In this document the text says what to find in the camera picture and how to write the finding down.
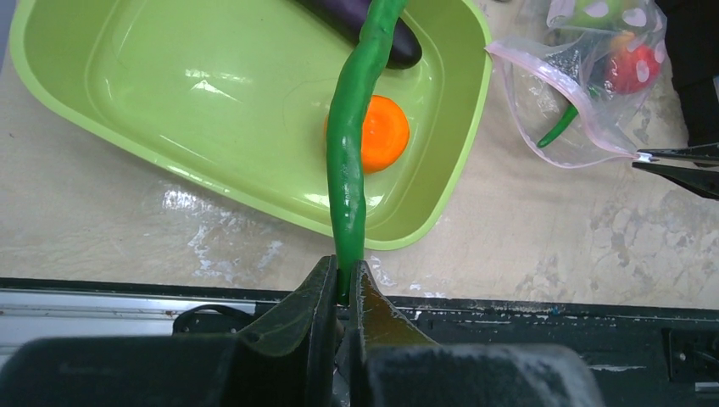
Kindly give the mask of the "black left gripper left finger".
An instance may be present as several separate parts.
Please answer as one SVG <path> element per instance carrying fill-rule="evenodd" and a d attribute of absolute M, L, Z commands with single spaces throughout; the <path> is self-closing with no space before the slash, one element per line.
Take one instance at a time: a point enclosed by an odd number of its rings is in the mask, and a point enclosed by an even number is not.
<path fill-rule="evenodd" d="M 238 332 L 55 337 L 1 371 L 4 406 L 328 406 L 337 260 Z"/>

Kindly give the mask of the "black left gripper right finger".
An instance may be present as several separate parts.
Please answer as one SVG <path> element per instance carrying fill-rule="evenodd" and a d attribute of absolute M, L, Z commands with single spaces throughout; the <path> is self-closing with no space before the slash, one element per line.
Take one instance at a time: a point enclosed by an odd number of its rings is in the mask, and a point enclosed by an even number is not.
<path fill-rule="evenodd" d="M 354 264 L 348 337 L 353 406 L 602 406 L 577 353 L 553 344 L 440 345 Z"/>

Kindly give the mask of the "clear zip top bag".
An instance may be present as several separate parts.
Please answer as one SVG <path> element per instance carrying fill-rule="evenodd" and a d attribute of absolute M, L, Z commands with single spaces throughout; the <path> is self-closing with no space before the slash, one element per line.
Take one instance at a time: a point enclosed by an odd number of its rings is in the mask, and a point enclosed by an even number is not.
<path fill-rule="evenodd" d="M 560 168 L 587 167 L 610 160 L 635 160 L 638 149 L 626 133 L 628 124 L 652 86 L 621 95 L 605 88 L 605 64 L 614 47 L 651 47 L 666 60 L 666 16 L 653 1 L 643 1 L 649 22 L 643 28 L 611 31 L 547 26 L 551 1 L 525 1 L 510 32 L 488 47 L 504 81 L 510 112 L 527 146 Z M 593 101 L 586 90 L 597 85 Z M 566 95 L 580 112 L 569 128 L 546 148 L 534 143 L 551 129 L 567 106 Z"/>

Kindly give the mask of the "orange fake tangerine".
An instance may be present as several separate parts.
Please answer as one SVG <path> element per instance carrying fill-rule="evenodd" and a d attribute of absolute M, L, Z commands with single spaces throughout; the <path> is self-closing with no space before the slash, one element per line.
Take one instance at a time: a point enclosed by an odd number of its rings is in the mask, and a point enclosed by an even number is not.
<path fill-rule="evenodd" d="M 393 165 L 410 141 L 410 123 L 392 99 L 373 95 L 362 125 L 361 162 L 366 175 Z"/>

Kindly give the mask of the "green fake chili pepper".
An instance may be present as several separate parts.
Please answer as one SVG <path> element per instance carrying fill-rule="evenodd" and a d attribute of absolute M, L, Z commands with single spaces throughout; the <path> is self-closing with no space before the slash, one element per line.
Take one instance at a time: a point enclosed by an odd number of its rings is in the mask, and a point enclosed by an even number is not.
<path fill-rule="evenodd" d="M 401 0 L 370 2 L 359 43 L 342 67 L 327 117 L 326 178 L 337 256 L 337 302 L 341 305 L 349 304 L 353 267 L 364 258 L 362 125 L 406 4 Z"/>

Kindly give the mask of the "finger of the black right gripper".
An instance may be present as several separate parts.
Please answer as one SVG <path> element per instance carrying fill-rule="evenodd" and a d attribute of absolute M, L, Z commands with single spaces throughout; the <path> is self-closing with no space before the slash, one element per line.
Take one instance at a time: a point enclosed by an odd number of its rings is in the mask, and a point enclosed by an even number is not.
<path fill-rule="evenodd" d="M 718 200 L 718 143 L 638 150 L 632 167 L 663 177 L 702 198 Z"/>

